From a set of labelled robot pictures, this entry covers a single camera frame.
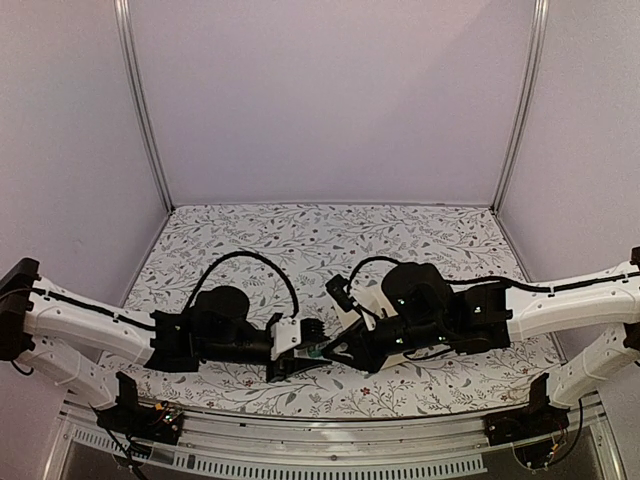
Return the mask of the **green white glue stick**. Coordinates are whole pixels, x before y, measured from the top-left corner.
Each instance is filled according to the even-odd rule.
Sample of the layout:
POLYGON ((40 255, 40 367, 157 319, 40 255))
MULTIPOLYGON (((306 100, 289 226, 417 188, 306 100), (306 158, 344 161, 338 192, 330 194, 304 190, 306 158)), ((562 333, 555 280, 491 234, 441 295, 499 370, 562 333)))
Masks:
POLYGON ((297 358, 324 360, 325 357, 322 353, 322 350, 325 346, 326 344, 322 343, 322 344, 316 344, 316 345, 308 345, 302 348, 296 348, 294 350, 294 354, 297 358))

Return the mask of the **cream envelope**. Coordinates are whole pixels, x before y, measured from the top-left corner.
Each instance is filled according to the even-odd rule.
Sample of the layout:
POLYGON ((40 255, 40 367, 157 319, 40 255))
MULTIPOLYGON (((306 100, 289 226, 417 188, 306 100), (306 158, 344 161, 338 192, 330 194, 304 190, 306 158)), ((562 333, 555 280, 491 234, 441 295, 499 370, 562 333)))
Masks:
MULTIPOLYGON (((389 304, 390 312, 377 323, 373 331, 368 331, 365 327, 354 357, 368 361, 369 373, 377 373, 405 361, 405 353, 442 342, 441 333, 434 322, 410 325, 396 313, 390 302, 389 304)), ((354 324, 364 322, 357 319, 354 324)))

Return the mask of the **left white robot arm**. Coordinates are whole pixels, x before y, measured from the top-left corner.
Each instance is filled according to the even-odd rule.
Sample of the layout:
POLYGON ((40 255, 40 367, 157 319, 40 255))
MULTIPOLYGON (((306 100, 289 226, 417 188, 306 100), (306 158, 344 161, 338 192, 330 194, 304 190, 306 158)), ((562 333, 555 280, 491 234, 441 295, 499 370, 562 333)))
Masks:
POLYGON ((78 346, 148 370, 192 373, 207 361, 262 366, 268 382, 320 366, 302 350, 327 341, 324 324, 297 312, 264 328, 248 319, 249 298, 233 286, 196 287, 179 313, 126 310, 74 294, 23 258, 1 279, 1 358, 32 368, 111 419, 128 434, 148 426, 135 382, 107 373, 78 346))

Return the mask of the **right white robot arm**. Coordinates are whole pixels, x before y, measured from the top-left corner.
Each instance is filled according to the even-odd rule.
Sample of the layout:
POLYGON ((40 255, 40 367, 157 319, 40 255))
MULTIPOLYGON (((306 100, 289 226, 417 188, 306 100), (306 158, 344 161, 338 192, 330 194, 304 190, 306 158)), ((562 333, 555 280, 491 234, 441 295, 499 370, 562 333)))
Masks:
POLYGON ((502 276, 445 278, 430 263, 396 262, 376 289, 351 278, 326 290, 358 315, 323 348, 325 358, 368 373, 393 355, 445 345, 472 355, 556 331, 594 325, 605 331, 573 360, 536 378, 517 427, 537 436, 586 393, 639 358, 639 251, 603 272, 541 284, 502 276))

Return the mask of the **floral patterned table mat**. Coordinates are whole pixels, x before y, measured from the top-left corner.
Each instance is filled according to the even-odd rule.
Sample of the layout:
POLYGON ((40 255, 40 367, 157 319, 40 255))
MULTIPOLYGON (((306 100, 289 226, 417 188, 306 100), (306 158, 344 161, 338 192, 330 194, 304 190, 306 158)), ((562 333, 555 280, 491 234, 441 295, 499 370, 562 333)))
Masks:
MULTIPOLYGON (((249 318, 263 326, 288 313, 291 297, 274 271, 297 292, 300 312, 341 328, 325 283, 360 267, 358 281, 378 283, 393 259, 435 264, 445 277, 497 274, 520 268, 493 215, 484 208, 361 205, 239 205, 177 209, 127 299, 136 310, 181 310, 198 280, 232 285, 250 300, 249 318)), ((550 336, 474 356, 418 357, 376 374, 342 365, 267 383, 259 366, 211 362, 191 374, 150 371, 115 355, 103 368, 134 378, 141 396, 182 405, 283 417, 378 419, 454 414, 524 402, 527 388, 561 358, 550 336)))

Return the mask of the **front aluminium rail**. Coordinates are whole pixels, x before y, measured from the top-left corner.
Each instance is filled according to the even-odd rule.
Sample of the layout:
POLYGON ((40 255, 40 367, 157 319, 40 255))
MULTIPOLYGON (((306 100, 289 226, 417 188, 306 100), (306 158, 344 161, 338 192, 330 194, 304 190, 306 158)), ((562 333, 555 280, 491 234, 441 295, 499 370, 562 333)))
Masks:
POLYGON ((491 445, 479 412, 404 419, 309 419, 188 409, 175 445, 128 442, 66 399, 47 479, 624 479, 597 395, 571 412, 558 455, 532 469, 521 443, 491 445))

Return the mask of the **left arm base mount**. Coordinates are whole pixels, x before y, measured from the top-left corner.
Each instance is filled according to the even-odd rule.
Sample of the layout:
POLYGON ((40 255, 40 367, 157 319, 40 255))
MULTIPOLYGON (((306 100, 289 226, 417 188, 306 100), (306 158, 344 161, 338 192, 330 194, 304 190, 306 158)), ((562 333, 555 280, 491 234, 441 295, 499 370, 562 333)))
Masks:
POLYGON ((115 378, 118 386, 115 405, 97 411, 97 424, 128 438, 177 445, 184 424, 183 410, 167 401, 153 406, 143 405, 139 402, 133 378, 122 372, 118 372, 115 378))

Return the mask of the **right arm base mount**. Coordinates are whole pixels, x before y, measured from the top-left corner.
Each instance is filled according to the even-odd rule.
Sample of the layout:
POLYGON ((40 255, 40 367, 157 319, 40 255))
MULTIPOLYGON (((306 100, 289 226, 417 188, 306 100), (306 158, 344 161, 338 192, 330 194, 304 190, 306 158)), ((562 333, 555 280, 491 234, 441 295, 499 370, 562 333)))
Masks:
POLYGON ((503 445, 559 432, 569 426, 568 408, 551 405, 547 394, 549 374, 544 373, 530 385, 524 407, 487 414, 483 417, 484 435, 490 446, 503 445))

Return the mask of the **right aluminium frame post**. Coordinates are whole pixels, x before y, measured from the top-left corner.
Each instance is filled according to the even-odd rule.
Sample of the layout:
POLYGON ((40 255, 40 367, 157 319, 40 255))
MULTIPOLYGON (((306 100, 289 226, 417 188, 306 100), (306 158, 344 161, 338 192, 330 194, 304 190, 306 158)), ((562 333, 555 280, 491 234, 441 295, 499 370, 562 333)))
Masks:
POLYGON ((491 203, 494 215, 499 216, 505 206, 511 180, 515 171, 521 144, 525 135, 529 110, 535 95, 536 82, 544 51, 549 16, 549 1, 536 0, 532 14, 530 39, 515 116, 498 184, 491 203))

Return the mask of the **aluminium frame post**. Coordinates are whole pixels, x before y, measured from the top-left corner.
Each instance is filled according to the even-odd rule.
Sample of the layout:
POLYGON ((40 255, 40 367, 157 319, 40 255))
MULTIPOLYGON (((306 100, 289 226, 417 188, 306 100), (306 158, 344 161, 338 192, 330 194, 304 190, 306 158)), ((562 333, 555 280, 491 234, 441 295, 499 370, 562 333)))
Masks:
POLYGON ((536 82, 544 51, 549 16, 549 1, 536 0, 532 14, 530 39, 515 116, 498 184, 491 203, 494 215, 499 216, 505 206, 511 180, 515 171, 521 144, 525 135, 529 110, 535 95, 536 82))
POLYGON ((144 91, 144 83, 135 45, 130 2, 127 0, 115 0, 113 5, 125 74, 129 84, 131 100, 143 148, 161 204, 164 210, 170 214, 175 210, 175 205, 170 193, 167 175, 162 165, 144 91))

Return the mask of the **left aluminium frame post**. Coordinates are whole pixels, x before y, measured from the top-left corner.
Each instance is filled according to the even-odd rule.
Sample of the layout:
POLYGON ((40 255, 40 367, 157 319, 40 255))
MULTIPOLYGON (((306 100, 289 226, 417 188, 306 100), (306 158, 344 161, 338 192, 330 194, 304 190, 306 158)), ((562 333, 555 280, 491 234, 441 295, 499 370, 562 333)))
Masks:
POLYGON ((135 45, 130 2, 127 0, 115 0, 113 5, 125 74, 129 84, 131 100, 143 148, 161 204, 164 210, 170 214, 175 210, 175 205, 170 193, 167 175, 162 165, 144 91, 144 83, 135 45))

